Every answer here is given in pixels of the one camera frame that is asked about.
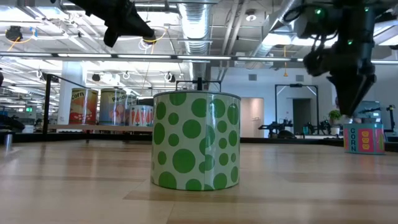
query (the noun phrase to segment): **metal can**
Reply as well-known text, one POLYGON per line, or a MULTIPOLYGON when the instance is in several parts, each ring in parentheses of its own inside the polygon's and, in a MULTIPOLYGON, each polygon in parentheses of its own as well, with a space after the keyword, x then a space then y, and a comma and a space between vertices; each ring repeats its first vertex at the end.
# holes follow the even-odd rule
POLYGON ((130 126, 152 127, 154 125, 154 108, 146 105, 133 105, 130 107, 130 126))
POLYGON ((98 91, 73 88, 70 100, 69 124, 95 124, 98 91))
POLYGON ((99 103, 99 124, 124 126, 127 94, 124 90, 103 89, 99 103))
POLYGON ((130 111, 131 111, 131 106, 136 105, 137 104, 137 97, 136 96, 132 96, 132 95, 128 95, 127 96, 127 100, 126 100, 126 112, 124 114, 124 124, 126 126, 129 126, 130 124, 130 111))

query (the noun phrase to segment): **wooden floor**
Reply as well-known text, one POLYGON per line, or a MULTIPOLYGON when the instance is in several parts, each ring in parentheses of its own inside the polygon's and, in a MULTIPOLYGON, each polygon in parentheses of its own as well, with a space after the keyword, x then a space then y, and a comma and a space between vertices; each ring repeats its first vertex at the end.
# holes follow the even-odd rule
POLYGON ((214 192, 163 189, 149 175, 148 144, 15 144, 0 149, 0 223, 398 223, 394 153, 243 144, 240 184, 214 192))

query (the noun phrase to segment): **door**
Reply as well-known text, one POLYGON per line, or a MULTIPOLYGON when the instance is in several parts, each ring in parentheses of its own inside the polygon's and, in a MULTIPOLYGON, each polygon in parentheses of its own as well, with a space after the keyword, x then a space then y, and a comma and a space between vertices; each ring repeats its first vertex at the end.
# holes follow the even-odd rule
POLYGON ((293 99, 293 130, 303 133, 303 126, 311 122, 311 99, 293 99))

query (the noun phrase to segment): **green polka dot can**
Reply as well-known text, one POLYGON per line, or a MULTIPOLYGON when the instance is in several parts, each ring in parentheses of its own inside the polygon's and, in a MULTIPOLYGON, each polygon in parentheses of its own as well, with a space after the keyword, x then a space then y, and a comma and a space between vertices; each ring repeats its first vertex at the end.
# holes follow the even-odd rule
POLYGON ((238 96, 175 91, 159 93, 154 101, 154 184, 179 190, 220 190, 238 184, 238 96))

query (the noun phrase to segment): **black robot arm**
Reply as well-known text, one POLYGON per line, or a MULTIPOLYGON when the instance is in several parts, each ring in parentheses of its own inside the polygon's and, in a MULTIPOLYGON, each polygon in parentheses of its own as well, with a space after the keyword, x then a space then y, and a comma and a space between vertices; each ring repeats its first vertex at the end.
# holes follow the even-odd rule
POLYGON ((304 65, 314 77, 330 74, 328 79, 336 86, 341 114, 351 116, 376 82, 371 62, 374 25, 393 3, 390 0, 303 1, 284 16, 287 22, 297 18, 295 32, 299 38, 314 39, 304 65), (337 41, 332 47, 325 48, 325 42, 335 37, 337 41))
POLYGON ((134 2, 130 0, 69 0, 86 11, 86 15, 105 21, 108 29, 104 43, 113 47, 121 35, 135 35, 155 40, 155 32, 138 15, 134 2))

